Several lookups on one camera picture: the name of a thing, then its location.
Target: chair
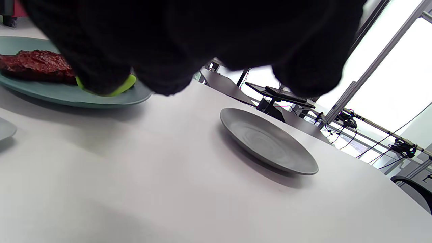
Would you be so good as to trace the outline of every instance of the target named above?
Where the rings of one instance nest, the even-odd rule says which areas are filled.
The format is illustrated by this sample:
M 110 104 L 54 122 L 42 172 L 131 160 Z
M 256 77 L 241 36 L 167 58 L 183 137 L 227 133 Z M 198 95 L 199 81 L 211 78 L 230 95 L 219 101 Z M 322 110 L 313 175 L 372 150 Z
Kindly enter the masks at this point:
M 425 200 L 429 206 L 429 211 L 432 212 L 432 193 L 428 191 L 426 188 L 422 187 L 415 181 L 408 179 L 404 176 L 393 176 L 391 179 L 394 183 L 403 182 L 409 186 L 411 186 L 414 190 L 416 190 Z

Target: desk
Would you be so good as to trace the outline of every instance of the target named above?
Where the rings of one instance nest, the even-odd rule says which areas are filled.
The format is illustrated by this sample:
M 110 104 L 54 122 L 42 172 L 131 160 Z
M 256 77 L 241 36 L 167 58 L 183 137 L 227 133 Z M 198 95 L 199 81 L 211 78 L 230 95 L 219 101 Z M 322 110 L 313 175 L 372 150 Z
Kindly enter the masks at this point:
M 264 87 L 261 87 L 259 85 L 256 85 L 256 84 L 253 84 L 253 83 L 249 83 L 249 82 L 245 82 L 245 84 L 247 86 L 251 87 L 251 89 L 253 89 L 256 92 L 258 92 L 259 94 L 272 98 L 272 100 L 270 101 L 270 103 L 269 103 L 269 105 L 267 107 L 273 106 L 273 104 L 276 101 L 284 100 L 284 101 L 287 101 L 287 102 L 290 102 L 290 103 L 293 103 L 293 104 L 297 104 L 297 105 L 301 105 L 301 106 L 304 106 L 304 107 L 315 108 L 313 102 L 311 102 L 311 101 L 299 102 L 299 101 L 295 101 L 295 100 L 290 100 L 290 99 L 282 98 L 282 97 L 270 94 L 269 92 L 266 91 L 266 89 Z
M 225 107 L 288 132 L 313 176 L 277 173 L 223 128 Z M 198 82 L 127 109 L 22 99 L 0 147 L 0 235 L 9 243 L 430 242 L 432 217 L 372 166 Z
M 240 102 L 245 104 L 255 106 L 255 104 L 251 101 L 249 96 L 245 95 L 236 85 L 232 82 L 231 79 L 215 72 L 210 72 L 207 69 L 202 68 L 201 73 L 206 80 L 206 83 L 212 89 L 215 89 L 222 94 L 228 95 Z

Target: steak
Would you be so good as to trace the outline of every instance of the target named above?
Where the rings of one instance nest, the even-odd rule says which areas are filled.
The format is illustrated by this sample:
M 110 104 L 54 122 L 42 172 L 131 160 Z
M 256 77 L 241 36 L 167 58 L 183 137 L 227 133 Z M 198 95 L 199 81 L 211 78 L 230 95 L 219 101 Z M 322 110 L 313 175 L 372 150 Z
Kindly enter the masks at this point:
M 75 75 L 64 57 L 51 51 L 19 51 L 16 55 L 0 55 L 0 71 L 22 80 L 76 85 Z

